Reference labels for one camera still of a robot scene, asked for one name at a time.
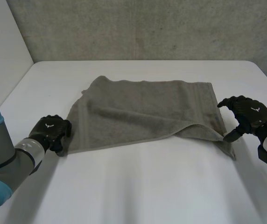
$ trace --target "concrete wall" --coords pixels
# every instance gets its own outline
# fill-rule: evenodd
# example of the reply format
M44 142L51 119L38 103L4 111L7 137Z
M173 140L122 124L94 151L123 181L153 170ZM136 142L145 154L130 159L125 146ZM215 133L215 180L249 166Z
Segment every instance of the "concrete wall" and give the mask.
M249 60L267 74L267 0L7 0L35 62Z
M33 65L6 0L0 0L0 105Z

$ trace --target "gray wall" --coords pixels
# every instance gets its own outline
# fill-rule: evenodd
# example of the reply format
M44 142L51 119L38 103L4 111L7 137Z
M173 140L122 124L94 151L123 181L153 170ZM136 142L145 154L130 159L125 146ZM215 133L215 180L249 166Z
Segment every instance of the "gray wall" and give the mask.
M248 60L267 74L267 0L7 0L35 62Z

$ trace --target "towel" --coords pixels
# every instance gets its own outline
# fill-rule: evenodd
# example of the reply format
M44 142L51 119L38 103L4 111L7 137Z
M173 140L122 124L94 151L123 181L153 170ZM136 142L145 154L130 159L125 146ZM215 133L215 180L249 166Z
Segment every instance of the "towel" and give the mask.
M96 78L72 106L67 120L68 153L160 140L171 135L213 141L235 159L223 142L225 125L211 83L130 82Z

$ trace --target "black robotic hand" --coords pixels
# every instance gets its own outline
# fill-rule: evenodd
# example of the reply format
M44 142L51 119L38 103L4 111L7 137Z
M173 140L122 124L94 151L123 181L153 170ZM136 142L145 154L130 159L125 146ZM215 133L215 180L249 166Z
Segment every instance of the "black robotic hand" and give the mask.
M257 135L257 129L267 123L266 106L244 96L223 99L218 107L227 106L231 110L239 125L224 137L224 141L234 142L244 133Z
M58 156L65 156L63 150L62 137L71 135L72 125L68 120L63 120L60 116L50 116L41 118L32 129L29 138L40 142L46 151L50 149Z
M263 147L267 137L267 108L257 100L244 96L225 98L218 107L227 106L233 111L239 125L224 137L224 141L234 142L244 133L253 134L260 140L258 157L267 163L267 151Z

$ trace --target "white table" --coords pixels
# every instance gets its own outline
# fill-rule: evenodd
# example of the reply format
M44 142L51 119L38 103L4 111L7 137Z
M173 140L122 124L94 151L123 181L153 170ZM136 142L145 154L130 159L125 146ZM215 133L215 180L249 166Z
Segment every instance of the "white table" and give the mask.
M111 80L211 82L220 101L245 95L267 106L267 77L246 61L85 61L35 64L0 107L13 143L48 114L66 117L98 76ZM227 130L237 125L226 108ZM259 141L233 144L233 162L213 144L170 137L58 158L2 207L0 224L267 223L267 165Z

